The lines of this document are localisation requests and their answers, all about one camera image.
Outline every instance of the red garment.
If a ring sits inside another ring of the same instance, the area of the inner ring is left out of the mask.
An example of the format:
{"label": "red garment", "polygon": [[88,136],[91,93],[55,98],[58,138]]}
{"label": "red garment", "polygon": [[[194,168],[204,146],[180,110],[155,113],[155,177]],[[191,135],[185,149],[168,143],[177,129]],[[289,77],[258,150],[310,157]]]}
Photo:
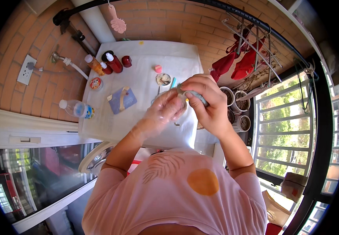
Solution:
{"label": "red garment", "polygon": [[[245,39],[247,39],[248,35],[249,35],[249,30],[244,29],[243,30],[243,37]],[[222,74],[225,74],[225,73],[228,72],[231,65],[233,64],[233,61],[235,59],[237,59],[240,56],[241,52],[243,52],[248,46],[245,42],[243,42],[241,47],[240,47],[240,54],[237,54],[235,52],[235,50],[236,50],[236,48],[238,47],[238,44],[239,44],[239,40],[238,40],[239,36],[237,34],[234,34],[233,37],[236,39],[236,42],[233,44],[230,51],[228,50],[228,48],[230,48],[230,47],[228,47],[226,49],[226,53],[228,53],[228,55],[219,59],[218,61],[214,62],[213,65],[212,65],[212,67],[215,70],[211,71],[210,75],[214,78],[214,80],[216,82],[218,82],[218,80],[219,80],[219,78]]]}
{"label": "red garment", "polygon": [[[253,45],[257,48],[258,43],[258,50],[261,49],[262,43],[257,40],[257,42]],[[255,60],[256,60],[256,52],[251,47],[249,48],[248,52],[245,53],[244,57],[236,64],[235,70],[233,71],[231,78],[233,80],[240,80],[246,78],[251,72],[253,72],[255,68]]]}
{"label": "red garment", "polygon": [[282,227],[276,224],[268,223],[266,226],[265,235],[278,235],[281,232],[281,230]]}

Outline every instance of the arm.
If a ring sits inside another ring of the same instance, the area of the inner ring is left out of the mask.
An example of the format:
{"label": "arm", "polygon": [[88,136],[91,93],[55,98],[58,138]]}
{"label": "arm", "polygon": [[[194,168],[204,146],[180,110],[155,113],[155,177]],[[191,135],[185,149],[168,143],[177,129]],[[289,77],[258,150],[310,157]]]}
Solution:
{"label": "arm", "polygon": [[176,121],[184,111],[183,102],[177,97],[176,89],[159,96],[144,117],[112,149],[101,170],[113,168],[126,177],[144,140],[160,134],[168,122]]}
{"label": "arm", "polygon": [[182,83],[181,90],[196,91],[209,103],[205,107],[200,99],[185,93],[201,125],[219,139],[230,175],[236,178],[244,172],[256,174],[252,156],[228,120],[227,96],[214,79],[207,74],[196,74]]}

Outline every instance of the pink t-shirt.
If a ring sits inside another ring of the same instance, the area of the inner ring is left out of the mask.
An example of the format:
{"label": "pink t-shirt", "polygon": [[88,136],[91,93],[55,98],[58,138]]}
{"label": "pink t-shirt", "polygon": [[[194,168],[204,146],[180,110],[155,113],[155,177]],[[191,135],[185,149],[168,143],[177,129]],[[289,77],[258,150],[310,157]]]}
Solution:
{"label": "pink t-shirt", "polygon": [[233,179],[209,156],[171,149],[142,161],[126,178],[103,169],[87,203],[85,234],[136,235],[157,224],[207,234],[264,234],[266,207],[258,178]]}

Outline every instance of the red bottle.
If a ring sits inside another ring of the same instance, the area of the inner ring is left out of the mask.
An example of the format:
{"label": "red bottle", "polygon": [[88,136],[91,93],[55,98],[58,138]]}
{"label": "red bottle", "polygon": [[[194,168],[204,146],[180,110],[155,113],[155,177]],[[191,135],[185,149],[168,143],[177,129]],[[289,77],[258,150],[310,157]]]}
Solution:
{"label": "red bottle", "polygon": [[129,68],[131,66],[130,56],[124,56],[123,58],[121,58],[121,63],[125,68]]}
{"label": "red bottle", "polygon": [[113,72],[112,68],[110,66],[108,66],[106,63],[101,62],[100,65],[102,67],[102,71],[105,74],[111,74]]}
{"label": "red bottle", "polygon": [[116,55],[111,55],[110,53],[106,54],[107,64],[112,68],[115,73],[122,72],[122,64]]}

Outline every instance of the white bottle cap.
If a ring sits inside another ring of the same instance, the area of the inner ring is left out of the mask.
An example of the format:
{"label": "white bottle cap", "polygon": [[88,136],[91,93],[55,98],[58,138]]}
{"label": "white bottle cap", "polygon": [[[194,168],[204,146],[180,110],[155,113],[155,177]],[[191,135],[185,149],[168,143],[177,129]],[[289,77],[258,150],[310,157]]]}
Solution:
{"label": "white bottle cap", "polygon": [[113,55],[111,55],[110,53],[107,53],[106,57],[107,57],[108,61],[112,61],[113,60]]}
{"label": "white bottle cap", "polygon": [[61,100],[59,106],[62,109],[66,109],[66,107],[68,106],[68,102],[66,100]]}
{"label": "white bottle cap", "polygon": [[88,54],[84,60],[86,61],[86,63],[90,63],[92,61],[92,55]]}
{"label": "white bottle cap", "polygon": [[104,63],[104,62],[101,62],[100,65],[101,65],[102,68],[107,68],[106,63]]}

